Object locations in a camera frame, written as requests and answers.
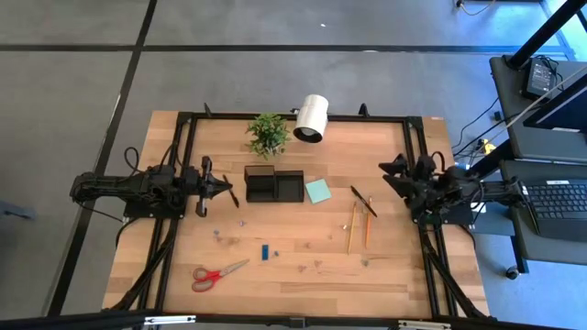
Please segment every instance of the wooden tabletop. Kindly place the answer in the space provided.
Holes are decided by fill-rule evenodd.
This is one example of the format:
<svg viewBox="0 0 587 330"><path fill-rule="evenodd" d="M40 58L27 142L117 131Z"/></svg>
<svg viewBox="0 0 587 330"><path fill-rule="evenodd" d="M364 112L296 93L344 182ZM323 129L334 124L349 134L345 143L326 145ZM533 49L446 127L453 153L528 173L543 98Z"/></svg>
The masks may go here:
<svg viewBox="0 0 587 330"><path fill-rule="evenodd" d="M171 144L176 117L177 112L153 113L141 169L161 161ZM404 202L377 167L405 152L401 125L329 122L322 142L307 144L292 137L283 155L265 161L245 146L250 140L245 134L247 123L225 119L197 122L192 164L199 167L202 156L210 156L213 174L220 179L226 174L234 184L240 208L227 192L221 193L207 203L208 217L201 218L194 212L197 197L189 199L188 211L179 224L164 311L430 317L417 229ZM424 125L429 152L440 150L447 162L453 163L444 120L426 117ZM288 123L290 130L293 126L294 122ZM303 170L305 182L326 179L332 198L318 204L311 204L307 196L304 203L247 203L243 169L252 164L274 164L278 171ZM365 248L366 210L358 203L348 255L349 230L343 226L350 225L353 203L358 201L351 184L366 199L372 197L378 217L371 220L370 244ZM143 270L153 224L152 219L141 219L120 238L104 307L117 303ZM487 313L471 238L458 227L443 228L451 273L475 305ZM270 249L266 261L261 260L264 244ZM242 259L250 262L211 291L191 290L196 267L221 270ZM154 279L148 306L154 302L158 274ZM437 287L444 305L438 275Z"/></svg>

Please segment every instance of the sticky note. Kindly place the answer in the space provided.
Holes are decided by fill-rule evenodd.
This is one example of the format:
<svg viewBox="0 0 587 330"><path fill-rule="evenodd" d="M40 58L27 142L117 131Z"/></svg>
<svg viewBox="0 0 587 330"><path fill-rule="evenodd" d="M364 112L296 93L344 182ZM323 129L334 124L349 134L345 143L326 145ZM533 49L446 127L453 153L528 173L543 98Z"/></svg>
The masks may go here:
<svg viewBox="0 0 587 330"><path fill-rule="evenodd" d="M327 186L327 181L324 179L306 183L305 189L308 191L308 196L310 196L312 204L320 203L332 197Z"/></svg>

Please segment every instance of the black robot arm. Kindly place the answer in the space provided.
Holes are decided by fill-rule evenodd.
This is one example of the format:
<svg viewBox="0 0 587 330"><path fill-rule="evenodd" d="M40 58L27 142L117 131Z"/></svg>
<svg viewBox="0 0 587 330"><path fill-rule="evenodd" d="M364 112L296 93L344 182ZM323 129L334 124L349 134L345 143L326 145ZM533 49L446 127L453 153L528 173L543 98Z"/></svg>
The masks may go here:
<svg viewBox="0 0 587 330"><path fill-rule="evenodd" d="M212 175L212 160L202 157L202 174L190 166L182 177L171 165L149 167L129 176L101 176L86 172L75 178L70 196L81 204L99 197L118 197L127 203L127 217L180 217L187 197L199 195L195 212L206 216L205 200L232 187Z"/></svg>
<svg viewBox="0 0 587 330"><path fill-rule="evenodd" d="M444 215L458 209L468 211L471 203L512 205L524 202L516 179L483 182L456 166L448 167L443 173L435 173L436 164L428 155L420 156L414 170L408 169L403 155L391 163L381 163L379 167L387 173L383 179L404 198L416 221L423 219L424 215L432 215L426 216L428 220L424 222L438 223L442 219L442 223L452 224L451 219L455 218ZM462 217L458 220L454 224L469 225L462 223Z"/></svg>

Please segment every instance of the green plant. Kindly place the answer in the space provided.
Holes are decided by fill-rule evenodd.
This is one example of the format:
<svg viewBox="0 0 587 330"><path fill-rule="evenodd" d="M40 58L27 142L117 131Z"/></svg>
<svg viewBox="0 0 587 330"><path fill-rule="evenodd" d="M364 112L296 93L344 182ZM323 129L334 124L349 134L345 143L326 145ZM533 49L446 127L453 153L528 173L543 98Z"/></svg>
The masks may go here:
<svg viewBox="0 0 587 330"><path fill-rule="evenodd" d="M256 152L266 160L267 156L277 156L285 151L283 145L289 141L289 131L285 126L285 119L276 114L262 114L249 123L247 133L255 137L250 141L250 151Z"/></svg>

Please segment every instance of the wooden pencil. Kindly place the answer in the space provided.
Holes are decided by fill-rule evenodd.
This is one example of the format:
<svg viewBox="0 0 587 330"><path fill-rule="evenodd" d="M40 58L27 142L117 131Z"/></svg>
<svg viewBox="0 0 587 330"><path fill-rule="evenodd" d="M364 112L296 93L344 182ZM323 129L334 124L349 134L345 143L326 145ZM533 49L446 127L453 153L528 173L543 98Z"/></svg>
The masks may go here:
<svg viewBox="0 0 587 330"><path fill-rule="evenodd" d="M369 196L369 206L371 206L371 197ZM369 247L369 233L371 231L371 212L367 212L367 228L365 230L365 248Z"/></svg>
<svg viewBox="0 0 587 330"><path fill-rule="evenodd" d="M355 228L355 213L357 211L357 202L352 205L352 220L350 221L350 234L349 234L349 247L347 248L347 254L350 254L350 244L352 243L352 232Z"/></svg>

